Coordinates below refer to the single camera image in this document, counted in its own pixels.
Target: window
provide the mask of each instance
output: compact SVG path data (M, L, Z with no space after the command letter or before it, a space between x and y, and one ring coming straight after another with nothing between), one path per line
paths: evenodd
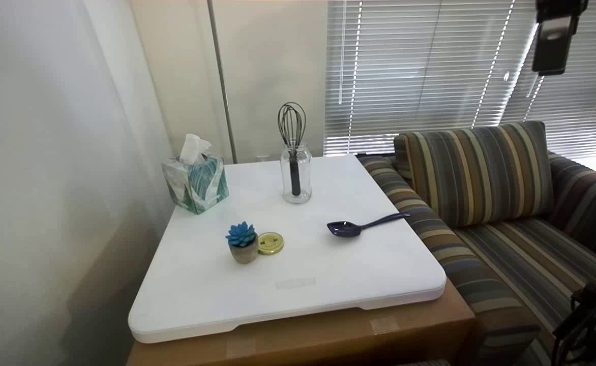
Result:
M578 156L563 133L590 124L596 141L596 3L565 75L536 82L534 36L534 0L329 0L325 153L393 150L402 130L538 117L551 148Z

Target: striped cushion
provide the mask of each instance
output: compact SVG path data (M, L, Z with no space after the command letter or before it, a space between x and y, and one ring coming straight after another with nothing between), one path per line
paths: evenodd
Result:
M542 324L539 349L570 315L570 297L596 283L596 254L543 220L503 221L457 232L523 299Z
M596 170L551 155L555 209L551 221L596 252Z
M543 121L404 132L394 150L414 188L452 227L531 217L553 206Z
M462 299L476 312L476 340L468 364L498 364L518 358L539 326L512 290L439 220L404 181L393 158L362 156L362 164L434 252Z

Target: tissue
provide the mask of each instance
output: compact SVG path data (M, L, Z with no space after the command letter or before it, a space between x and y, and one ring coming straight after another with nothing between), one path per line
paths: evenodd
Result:
M173 201L194 214L228 196L225 164L206 153L209 146L208 141L188 133L179 160L163 163Z

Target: wall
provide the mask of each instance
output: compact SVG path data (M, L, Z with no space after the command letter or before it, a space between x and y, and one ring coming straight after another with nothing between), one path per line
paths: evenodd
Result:
M197 132L227 158L208 0L131 0L168 119L173 153ZM321 0L214 0L225 82L238 160L280 156L277 109L300 101L305 145L323 153L325 24Z
M0 364L129 354L127 310L171 211L134 36L120 0L0 1Z

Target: tissue box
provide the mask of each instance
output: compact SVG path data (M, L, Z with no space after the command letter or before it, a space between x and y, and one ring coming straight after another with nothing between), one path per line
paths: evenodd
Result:
M178 206L202 214L228 196L228 181L220 158L204 155L194 164L163 163L171 196Z

